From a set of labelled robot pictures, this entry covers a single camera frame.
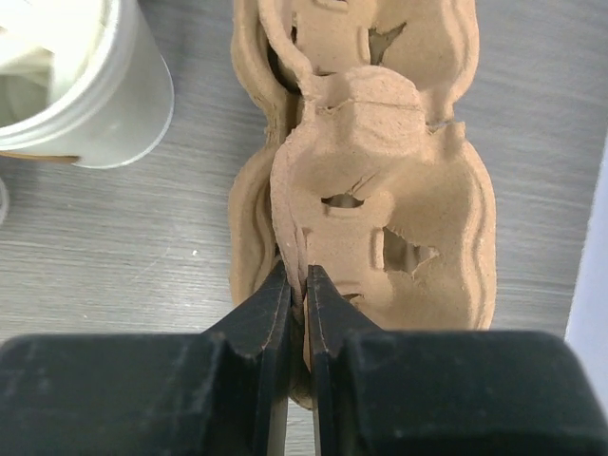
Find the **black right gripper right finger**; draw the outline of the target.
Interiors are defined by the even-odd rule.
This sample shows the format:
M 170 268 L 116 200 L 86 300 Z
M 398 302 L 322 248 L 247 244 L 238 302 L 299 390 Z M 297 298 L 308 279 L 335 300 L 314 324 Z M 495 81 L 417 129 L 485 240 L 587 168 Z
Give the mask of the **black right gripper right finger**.
M 385 331 L 308 272 L 319 455 L 603 455 L 580 361 L 528 331 Z

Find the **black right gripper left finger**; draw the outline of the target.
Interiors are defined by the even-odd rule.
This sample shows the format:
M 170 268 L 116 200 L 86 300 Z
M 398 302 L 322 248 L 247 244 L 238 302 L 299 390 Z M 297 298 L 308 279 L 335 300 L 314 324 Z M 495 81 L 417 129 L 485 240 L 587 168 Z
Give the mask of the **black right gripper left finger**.
M 12 338 L 1 349 L 1 451 L 280 455 L 290 329 L 277 264 L 205 332 Z

